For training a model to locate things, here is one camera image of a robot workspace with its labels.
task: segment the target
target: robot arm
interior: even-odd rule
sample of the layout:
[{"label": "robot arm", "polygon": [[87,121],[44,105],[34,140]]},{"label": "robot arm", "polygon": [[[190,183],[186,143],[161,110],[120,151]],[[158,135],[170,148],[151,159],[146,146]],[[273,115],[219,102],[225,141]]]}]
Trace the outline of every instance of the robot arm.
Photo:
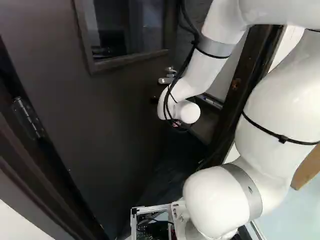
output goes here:
[{"label": "robot arm", "polygon": [[252,91],[244,108],[232,163],[191,175],[183,197],[195,227],[216,239],[275,209],[293,175],[320,140],[320,32],[305,30],[299,44]]},{"label": "robot arm", "polygon": [[[168,98],[172,117],[188,124],[198,120],[200,108],[185,99],[204,93],[212,85],[227,61],[225,57],[231,54],[247,28],[255,24],[291,24],[318,29],[319,8],[317,0],[214,0],[202,27],[198,48],[186,73],[171,91],[174,99]],[[162,120],[167,90],[162,92],[157,106]]]},{"label": "robot arm", "polygon": [[[210,45],[207,51],[222,56],[253,24],[320,29],[319,12],[318,0],[214,0],[202,28],[202,41],[210,39],[212,44],[199,46]],[[276,208],[296,169],[320,140],[319,50],[320,32],[306,30],[295,49],[251,93],[244,108],[246,118],[241,117],[235,132],[240,157],[198,171],[185,182],[183,197],[190,218],[207,239],[230,236]],[[190,105],[185,99],[206,91],[225,62],[195,50],[185,75],[171,91],[176,100],[168,102],[173,117],[198,119],[200,111],[194,105],[184,109]],[[158,103],[161,119],[163,94],[166,91]]]}]

